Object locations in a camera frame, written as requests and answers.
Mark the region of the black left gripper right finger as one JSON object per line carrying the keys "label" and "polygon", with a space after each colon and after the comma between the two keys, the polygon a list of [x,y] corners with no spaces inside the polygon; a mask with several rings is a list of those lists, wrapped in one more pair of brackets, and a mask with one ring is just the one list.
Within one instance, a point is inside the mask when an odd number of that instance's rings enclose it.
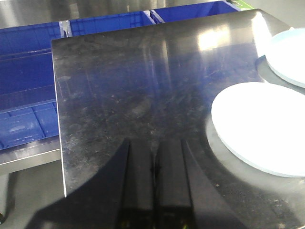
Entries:
{"label": "black left gripper right finger", "polygon": [[159,144],[155,160],[156,228],[244,229],[196,162],[185,140]]}

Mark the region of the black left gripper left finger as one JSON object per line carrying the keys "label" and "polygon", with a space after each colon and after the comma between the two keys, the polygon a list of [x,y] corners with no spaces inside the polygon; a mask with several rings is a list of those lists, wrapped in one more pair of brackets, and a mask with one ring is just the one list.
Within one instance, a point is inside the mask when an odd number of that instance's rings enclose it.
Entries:
{"label": "black left gripper left finger", "polygon": [[114,156],[67,197],[37,211],[30,229],[153,228],[152,156],[144,141],[124,139]]}

